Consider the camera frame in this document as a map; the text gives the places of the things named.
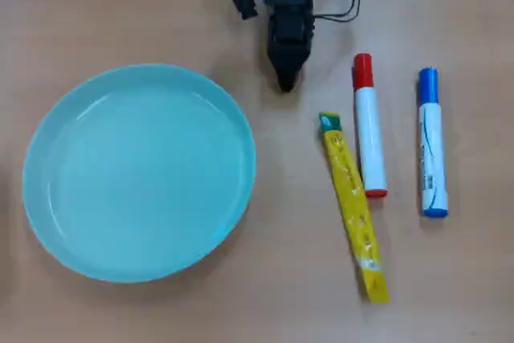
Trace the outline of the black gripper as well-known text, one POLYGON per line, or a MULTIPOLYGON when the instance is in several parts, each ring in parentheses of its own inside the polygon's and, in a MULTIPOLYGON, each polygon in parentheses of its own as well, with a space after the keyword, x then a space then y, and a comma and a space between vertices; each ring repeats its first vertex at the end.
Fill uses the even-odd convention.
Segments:
POLYGON ((296 86, 302 68, 311 54, 314 36, 312 12, 311 2, 299 6, 271 7, 267 56, 282 92, 290 92, 296 86))

